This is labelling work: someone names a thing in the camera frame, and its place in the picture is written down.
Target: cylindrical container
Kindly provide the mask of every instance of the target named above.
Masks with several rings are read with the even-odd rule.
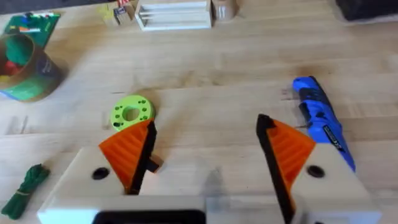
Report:
[[[41,100],[58,87],[62,72],[30,37],[14,35],[21,35],[29,41],[33,45],[33,51],[29,61],[18,73],[0,80],[0,93],[22,102]],[[4,74],[2,68],[7,62],[6,40],[12,36],[5,35],[0,39],[0,75]]]
[[[216,20],[231,20],[238,11],[236,0],[213,0]]]

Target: wooden surface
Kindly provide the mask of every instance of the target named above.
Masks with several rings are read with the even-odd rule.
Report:
[[[68,68],[67,79],[37,103],[0,98],[1,205],[31,165],[47,161],[52,175],[18,221],[38,223],[37,209],[79,148],[114,133],[115,102],[140,93],[157,108],[155,154],[165,160],[157,175],[147,172],[142,194],[222,195],[211,204],[221,211],[210,215],[215,223],[282,223],[256,118],[303,125],[290,86],[314,75],[343,124],[358,177],[384,212],[380,223],[396,223],[398,24],[349,26],[326,0],[239,4],[233,22],[170,32],[136,23],[107,29],[95,6],[62,9],[46,52]],[[252,198],[252,209],[241,208],[239,195]]]

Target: red toy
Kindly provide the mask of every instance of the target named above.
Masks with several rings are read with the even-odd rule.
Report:
[[[12,61],[7,61],[4,65],[4,72],[6,75],[12,76],[17,74],[21,69]]]

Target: green sticker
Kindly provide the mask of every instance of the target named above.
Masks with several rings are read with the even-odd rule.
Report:
[[[20,82],[18,85],[3,91],[14,96],[18,100],[28,100],[43,93],[52,82],[53,78],[48,78],[36,73]]]

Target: white rack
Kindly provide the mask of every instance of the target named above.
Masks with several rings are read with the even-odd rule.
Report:
[[[140,0],[135,17],[147,30],[211,28],[210,0]]]

